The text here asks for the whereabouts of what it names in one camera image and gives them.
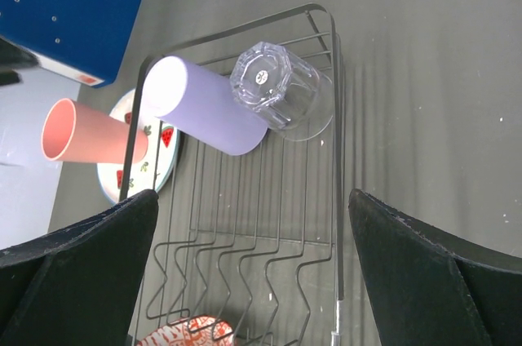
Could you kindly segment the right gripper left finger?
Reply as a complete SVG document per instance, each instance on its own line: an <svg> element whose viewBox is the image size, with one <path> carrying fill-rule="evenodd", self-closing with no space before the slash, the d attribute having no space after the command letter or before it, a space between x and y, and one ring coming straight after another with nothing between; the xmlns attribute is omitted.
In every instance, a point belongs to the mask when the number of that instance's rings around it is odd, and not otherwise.
<svg viewBox="0 0 522 346"><path fill-rule="evenodd" d="M123 345L157 226L146 189L1 251L3 345Z"/></svg>

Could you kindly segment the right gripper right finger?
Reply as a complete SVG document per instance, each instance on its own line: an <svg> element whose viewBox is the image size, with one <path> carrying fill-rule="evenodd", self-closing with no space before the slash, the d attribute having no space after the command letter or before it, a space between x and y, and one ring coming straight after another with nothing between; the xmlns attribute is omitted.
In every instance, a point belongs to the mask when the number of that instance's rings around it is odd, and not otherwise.
<svg viewBox="0 0 522 346"><path fill-rule="evenodd" d="M353 189L352 235L383 345L519 345L521 259Z"/></svg>

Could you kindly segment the white watermelon pattern plate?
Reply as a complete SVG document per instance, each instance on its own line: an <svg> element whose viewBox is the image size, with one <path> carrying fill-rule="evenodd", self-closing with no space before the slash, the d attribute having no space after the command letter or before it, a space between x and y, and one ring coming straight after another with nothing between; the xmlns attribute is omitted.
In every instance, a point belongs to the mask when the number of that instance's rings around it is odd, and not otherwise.
<svg viewBox="0 0 522 346"><path fill-rule="evenodd" d="M159 191L162 188L175 166L180 143L179 130L155 118L145 108L139 111L138 129L148 137L148 151L143 160L130 169L128 196L144 189ZM119 202L123 165L98 163L96 170L104 196L112 204Z"/></svg>

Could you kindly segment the pink plastic cup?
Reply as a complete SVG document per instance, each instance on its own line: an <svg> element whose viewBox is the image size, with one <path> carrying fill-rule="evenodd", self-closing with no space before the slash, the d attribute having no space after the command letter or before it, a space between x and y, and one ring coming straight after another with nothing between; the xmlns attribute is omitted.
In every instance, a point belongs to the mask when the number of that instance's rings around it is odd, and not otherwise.
<svg viewBox="0 0 522 346"><path fill-rule="evenodd" d="M129 124L64 98L46 116L42 152L50 161L122 164L129 134Z"/></svg>

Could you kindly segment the purple plastic cup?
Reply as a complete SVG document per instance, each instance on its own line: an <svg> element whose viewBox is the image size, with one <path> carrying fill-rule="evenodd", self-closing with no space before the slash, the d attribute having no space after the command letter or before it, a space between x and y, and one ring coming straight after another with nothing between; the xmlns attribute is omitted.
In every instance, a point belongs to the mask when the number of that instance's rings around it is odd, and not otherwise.
<svg viewBox="0 0 522 346"><path fill-rule="evenodd" d="M177 56L161 58L144 79L142 105L154 117L231 156L255 149L268 125L239 105L229 80Z"/></svg>

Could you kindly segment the clear glass tumbler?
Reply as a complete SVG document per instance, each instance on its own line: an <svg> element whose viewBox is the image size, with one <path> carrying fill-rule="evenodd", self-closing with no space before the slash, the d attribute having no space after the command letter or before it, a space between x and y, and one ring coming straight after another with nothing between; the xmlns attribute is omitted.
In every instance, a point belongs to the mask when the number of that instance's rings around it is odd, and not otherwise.
<svg viewBox="0 0 522 346"><path fill-rule="evenodd" d="M258 42L238 57L229 80L235 101L287 140L310 140L333 118L331 79L283 46Z"/></svg>

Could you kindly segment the blue patterned bowl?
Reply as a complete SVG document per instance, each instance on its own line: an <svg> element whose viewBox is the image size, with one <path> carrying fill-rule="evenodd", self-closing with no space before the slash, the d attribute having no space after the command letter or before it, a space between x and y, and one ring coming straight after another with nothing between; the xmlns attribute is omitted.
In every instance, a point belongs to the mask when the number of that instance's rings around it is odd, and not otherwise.
<svg viewBox="0 0 522 346"><path fill-rule="evenodd" d="M137 345L236 345L232 327L216 317L181 318L157 328Z"/></svg>

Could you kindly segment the blue lever arch binder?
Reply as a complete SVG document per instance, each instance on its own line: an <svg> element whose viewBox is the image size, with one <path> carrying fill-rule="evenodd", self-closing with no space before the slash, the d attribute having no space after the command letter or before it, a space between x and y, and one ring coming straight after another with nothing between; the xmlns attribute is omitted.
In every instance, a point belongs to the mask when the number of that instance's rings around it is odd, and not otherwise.
<svg viewBox="0 0 522 346"><path fill-rule="evenodd" d="M118 75L142 0L1 0L1 35L89 87Z"/></svg>

